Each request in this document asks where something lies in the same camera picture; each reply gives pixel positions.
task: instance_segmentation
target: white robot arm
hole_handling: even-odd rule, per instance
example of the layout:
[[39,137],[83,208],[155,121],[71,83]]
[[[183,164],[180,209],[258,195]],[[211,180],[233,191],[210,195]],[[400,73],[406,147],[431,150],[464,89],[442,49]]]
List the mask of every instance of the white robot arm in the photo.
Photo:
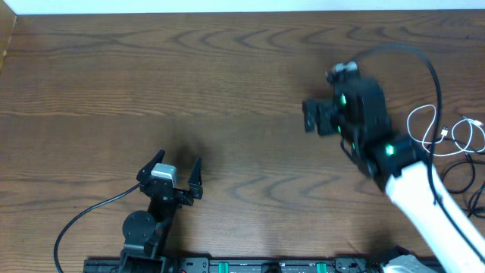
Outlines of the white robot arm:
[[[400,177],[391,176],[385,193],[418,229],[447,272],[485,272],[485,264],[452,226],[443,210],[434,202],[427,179],[427,166],[417,162],[401,170]],[[482,255],[485,240],[449,195],[436,169],[433,169],[436,192],[454,222]]]

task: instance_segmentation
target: wood grain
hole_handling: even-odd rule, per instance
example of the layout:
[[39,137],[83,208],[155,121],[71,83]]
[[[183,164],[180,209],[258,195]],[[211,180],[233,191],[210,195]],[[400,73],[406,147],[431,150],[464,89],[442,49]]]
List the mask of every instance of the wood grain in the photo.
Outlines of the wood grain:
[[[168,248],[213,256],[372,254],[399,244],[429,256],[406,217],[342,154],[303,131],[301,101],[324,72],[385,42],[422,49],[455,111],[485,120],[485,12],[123,14],[20,17],[0,76],[0,265],[53,271],[52,247],[77,213],[133,186],[159,150],[187,178],[203,158],[205,195],[177,213]],[[407,55],[362,64],[397,128],[436,96]],[[430,112],[413,128],[423,133]],[[461,158],[437,159],[439,169]],[[468,167],[449,185],[468,179]],[[478,168],[483,180],[485,170]],[[465,197],[457,196],[462,204]],[[66,271],[117,256],[141,193],[79,220],[61,242]],[[484,232],[485,222],[473,220]]]
[[7,55],[7,47],[14,31],[17,15],[3,2],[0,1],[0,71],[2,71],[3,59]]

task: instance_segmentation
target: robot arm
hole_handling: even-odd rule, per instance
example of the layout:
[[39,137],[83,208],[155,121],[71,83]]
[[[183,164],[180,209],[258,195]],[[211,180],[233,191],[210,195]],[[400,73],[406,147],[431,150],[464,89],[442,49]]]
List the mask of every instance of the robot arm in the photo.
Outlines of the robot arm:
[[[411,220],[446,271],[484,272],[477,252],[435,201],[427,177],[427,154],[410,136],[392,129],[377,81],[361,77],[357,64],[350,62],[335,66],[327,82],[334,87],[333,98],[303,102],[306,132],[316,125],[321,136],[339,133],[347,156]],[[485,240],[448,194],[435,169],[433,184],[450,218],[478,253],[485,255]]]
[[[385,193],[418,229],[442,267],[447,272],[484,272],[485,265],[480,258],[452,226],[441,208],[433,204],[434,197],[427,182],[427,166],[417,162],[401,172],[400,177],[389,178]],[[446,191],[436,169],[433,170],[433,181],[455,223],[475,247],[485,253],[485,240]]]

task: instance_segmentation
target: black cable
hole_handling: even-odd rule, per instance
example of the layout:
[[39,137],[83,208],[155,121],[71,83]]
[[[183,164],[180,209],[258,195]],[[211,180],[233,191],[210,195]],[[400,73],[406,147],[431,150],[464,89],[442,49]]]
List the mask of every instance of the black cable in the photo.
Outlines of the black cable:
[[54,245],[54,263],[55,263],[55,267],[56,267],[56,269],[58,270],[59,273],[63,273],[62,268],[61,268],[61,263],[59,263],[59,255],[58,255],[59,243],[61,242],[62,237],[64,236],[66,231],[70,228],[70,226],[73,225],[74,222],[79,220],[79,218],[83,217],[86,213],[91,212],[93,209],[97,209],[100,206],[103,206],[103,205],[106,205],[110,202],[116,201],[116,200],[120,199],[121,197],[126,196],[128,193],[131,193],[134,190],[138,189],[139,187],[140,187],[140,184],[137,184],[136,186],[132,187],[131,189],[127,190],[126,192],[124,192],[120,195],[117,195],[117,196],[115,196],[111,199],[108,199],[106,201],[100,202],[100,203],[98,203],[94,206],[90,206],[89,208],[85,209],[83,212],[78,214],[76,217],[74,217],[72,220],[70,220],[69,223],[66,224],[66,226],[62,229],[61,233],[59,234],[58,239],[55,241],[55,245]]
[[[443,141],[451,141],[451,142],[454,142],[454,143],[460,143],[462,145],[467,145],[466,143],[464,143],[463,141],[460,141],[460,140],[455,140],[455,139],[452,139],[452,138],[449,138],[449,137],[444,137],[443,138]],[[472,146],[469,146],[468,147],[470,150],[474,151],[475,154],[478,154],[478,155],[484,155],[485,152],[478,152],[474,147]],[[445,183],[445,177],[446,175],[455,167],[458,167],[459,165],[463,165],[463,164],[470,164],[471,166],[471,179],[470,179],[470,182],[468,183],[468,185],[461,189],[461,190],[450,190],[450,189],[446,189],[448,190],[449,193],[451,194],[461,194],[461,193],[464,193],[466,190],[468,190],[475,182],[475,178],[476,178],[476,170],[475,170],[475,164],[477,165],[485,165],[485,162],[484,161],[481,161],[481,160],[474,160],[471,158],[471,155],[468,154],[467,152],[465,153],[465,158],[466,160],[463,161],[463,162],[458,162],[458,163],[455,163],[454,165],[451,165],[449,166],[444,172],[443,174],[441,175],[441,181],[443,182],[443,184]],[[485,218],[485,215],[479,215],[479,213],[484,213],[485,212],[485,208],[477,208],[477,204],[478,204],[478,200],[479,198],[481,197],[482,193],[479,192],[479,193],[476,193],[476,197],[475,197],[475,201],[474,201],[474,204],[471,206],[471,200],[473,199],[473,196],[472,198],[470,198],[468,200],[468,206],[466,209],[463,209],[464,211],[468,212],[468,217],[470,218],[472,215],[477,217],[477,218]]]
[[433,65],[431,64],[430,60],[421,53],[419,50],[412,48],[411,46],[408,45],[382,45],[378,46],[376,48],[360,52],[354,58],[352,61],[358,62],[360,58],[373,55],[378,52],[384,52],[384,51],[392,51],[392,50],[403,50],[405,52],[410,52],[417,57],[419,57],[425,64],[429,72],[431,73],[431,76],[433,77],[434,81],[434,86],[436,88],[436,123],[434,125],[434,130],[433,130],[433,138],[431,140],[431,149],[430,149],[430,157],[427,162],[427,179],[430,185],[431,192],[433,193],[434,196],[434,205],[438,204],[440,206],[441,210],[443,211],[443,214],[448,218],[448,221],[452,224],[452,226],[456,229],[456,231],[460,234],[460,236],[463,238],[463,240],[469,245],[469,247],[473,250],[473,252],[480,258],[480,261],[485,263],[485,257],[478,251],[477,247],[466,237],[464,232],[461,230],[461,228],[456,224],[455,220],[451,217],[451,215],[448,213],[446,210],[445,206],[443,205],[443,201],[441,200],[441,196],[438,195],[437,190],[434,186],[433,182],[433,157],[434,157],[434,150],[437,142],[437,137],[438,137],[438,130],[440,128],[440,122],[441,122],[441,111],[443,108],[443,102],[441,98],[441,86],[440,86],[440,81],[438,80],[438,75],[436,71],[434,70]]
[[[459,165],[463,165],[463,164],[470,164],[470,166],[471,166],[471,179],[470,179],[470,182],[468,183],[468,185],[465,188],[463,188],[461,190],[450,190],[450,189],[447,189],[451,194],[460,194],[460,193],[464,193],[466,190],[468,190],[474,184],[474,182],[475,182],[475,176],[476,176],[475,164],[477,164],[477,165],[485,165],[485,162],[483,162],[483,161],[473,160],[473,158],[468,153],[465,153],[465,157],[466,157],[466,160],[465,161],[458,162],[458,163],[455,163],[455,164],[449,166],[443,172],[443,175],[441,177],[441,180],[444,183],[445,182],[446,175],[453,168],[455,168],[455,167],[457,167]],[[483,188],[485,188],[485,182],[480,187],[480,189],[478,191],[476,191],[471,196],[471,198],[468,200],[467,208],[466,209],[463,209],[464,211],[468,212],[468,217],[471,217],[473,215],[473,216],[475,216],[477,218],[485,218],[485,215],[479,215],[480,213],[484,213],[485,212],[485,208],[482,208],[482,207],[477,208],[478,200],[479,200],[479,198],[482,195],[482,189]]]

